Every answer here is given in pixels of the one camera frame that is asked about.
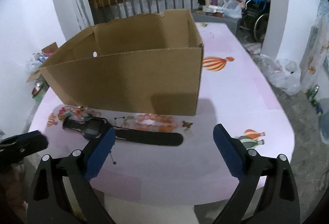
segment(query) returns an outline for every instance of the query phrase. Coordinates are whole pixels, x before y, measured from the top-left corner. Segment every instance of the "transparent plastic bag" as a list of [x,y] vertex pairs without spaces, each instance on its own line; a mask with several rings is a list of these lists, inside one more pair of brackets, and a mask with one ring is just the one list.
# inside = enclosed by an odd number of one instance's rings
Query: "transparent plastic bag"
[[263,54],[259,57],[258,66],[272,85],[290,96],[300,91],[301,71],[296,62],[287,59],[279,59],[274,62]]

